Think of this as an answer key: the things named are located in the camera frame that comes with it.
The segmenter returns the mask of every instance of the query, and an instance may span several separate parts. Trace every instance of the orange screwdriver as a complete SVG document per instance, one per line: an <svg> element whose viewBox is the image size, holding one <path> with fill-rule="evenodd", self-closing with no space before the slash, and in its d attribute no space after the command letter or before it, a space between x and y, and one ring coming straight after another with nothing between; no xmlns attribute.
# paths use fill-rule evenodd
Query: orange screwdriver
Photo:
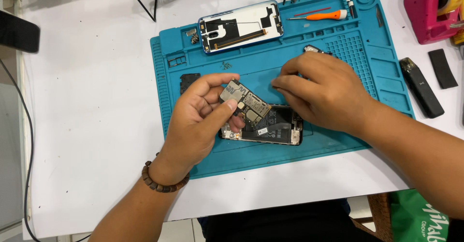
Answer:
<svg viewBox="0 0 464 242"><path fill-rule="evenodd" d="M306 19L311 21L317 21L322 19L335 19L335 20L343 20L347 16L347 11L345 9L335 11L333 13L328 14L311 14L306 17L296 17L296 18L287 18L287 20L299 20L299 19Z"/></svg>

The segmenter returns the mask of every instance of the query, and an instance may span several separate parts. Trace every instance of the wicker chair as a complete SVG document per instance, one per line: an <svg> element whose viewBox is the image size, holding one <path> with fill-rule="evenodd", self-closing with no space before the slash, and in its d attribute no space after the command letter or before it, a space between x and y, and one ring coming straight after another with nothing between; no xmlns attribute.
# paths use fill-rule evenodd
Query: wicker chair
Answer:
<svg viewBox="0 0 464 242"><path fill-rule="evenodd" d="M388 193L368 195L369 207L372 217L353 219L355 226L385 242L393 242L392 222L390 219L390 201ZM375 232L368 229L363 223L374 222Z"/></svg>

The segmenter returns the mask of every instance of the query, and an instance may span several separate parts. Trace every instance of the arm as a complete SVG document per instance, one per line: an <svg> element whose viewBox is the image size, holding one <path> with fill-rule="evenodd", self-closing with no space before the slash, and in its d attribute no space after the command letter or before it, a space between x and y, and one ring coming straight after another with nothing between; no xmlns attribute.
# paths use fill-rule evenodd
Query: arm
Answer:
<svg viewBox="0 0 464 242"><path fill-rule="evenodd" d="M326 54L293 58L271 83L305 120L363 139L435 208L464 219L463 140L374 100L349 65Z"/></svg>
<svg viewBox="0 0 464 242"><path fill-rule="evenodd" d="M208 74L195 81L177 100L166 141L159 155L148 168L150 178L161 185L180 182L190 169L205 158L214 145L214 138L229 120L231 128L245 126L242 119L231 115L237 108L235 100L219 104L222 84L238 74ZM152 242L157 241L167 210L177 192L151 190L140 178L133 188L100 221L90 242Z"/></svg>

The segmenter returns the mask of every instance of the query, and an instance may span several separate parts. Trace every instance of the smartphone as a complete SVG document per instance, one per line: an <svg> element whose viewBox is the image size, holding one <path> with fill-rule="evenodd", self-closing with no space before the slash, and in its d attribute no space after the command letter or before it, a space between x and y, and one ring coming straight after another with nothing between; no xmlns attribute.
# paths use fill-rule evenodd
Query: smartphone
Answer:
<svg viewBox="0 0 464 242"><path fill-rule="evenodd" d="M257 125L245 122L245 127L237 133L225 123L217 133L219 138L300 145L303 141L303 119L288 105L270 104L270 107Z"/></svg>
<svg viewBox="0 0 464 242"><path fill-rule="evenodd" d="M283 35L277 1L270 0L198 20L205 53L213 53Z"/></svg>
<svg viewBox="0 0 464 242"><path fill-rule="evenodd" d="M38 52L40 28L12 14L0 11L0 44L25 52Z"/></svg>

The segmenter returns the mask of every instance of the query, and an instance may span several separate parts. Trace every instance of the left hand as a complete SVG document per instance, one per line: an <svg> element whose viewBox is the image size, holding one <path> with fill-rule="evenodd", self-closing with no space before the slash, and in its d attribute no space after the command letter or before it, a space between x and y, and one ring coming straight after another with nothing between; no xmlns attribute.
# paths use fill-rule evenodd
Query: left hand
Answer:
<svg viewBox="0 0 464 242"><path fill-rule="evenodd" d="M235 100L219 103L219 95L236 73L207 74L196 80L175 104L166 140L158 157L149 167L150 177L161 185L181 181L190 169L208 156L218 131L229 121L231 130L245 126L233 116Z"/></svg>

